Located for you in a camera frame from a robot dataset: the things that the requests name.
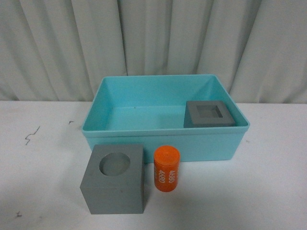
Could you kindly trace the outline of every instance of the square hole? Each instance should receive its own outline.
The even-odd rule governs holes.
[[[201,118],[222,118],[223,115],[216,105],[197,105],[197,111]]]

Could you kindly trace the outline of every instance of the bin floor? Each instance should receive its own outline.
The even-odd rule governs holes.
[[[114,107],[106,130],[183,128],[185,106]]]

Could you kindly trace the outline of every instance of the curtain fold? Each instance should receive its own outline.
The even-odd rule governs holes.
[[[0,100],[91,101],[105,76],[158,74],[307,103],[307,2],[0,1]]]

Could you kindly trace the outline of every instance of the black scratch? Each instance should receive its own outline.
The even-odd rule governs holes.
[[[19,212],[17,212],[16,214],[17,214],[16,218],[18,218],[18,217],[22,217],[22,215],[20,214],[20,211],[19,211]]]
[[[27,143],[25,145],[27,145],[30,142],[30,139],[28,139],[29,136],[31,135],[35,135],[37,133],[37,131],[39,130],[40,126],[37,128],[37,130],[34,133],[30,133],[28,136],[25,137],[25,140],[27,140]]]

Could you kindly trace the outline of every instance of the circular hole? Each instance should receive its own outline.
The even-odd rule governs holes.
[[[99,164],[99,170],[106,176],[118,176],[123,174],[130,166],[130,158],[121,152],[113,152],[106,155]]]

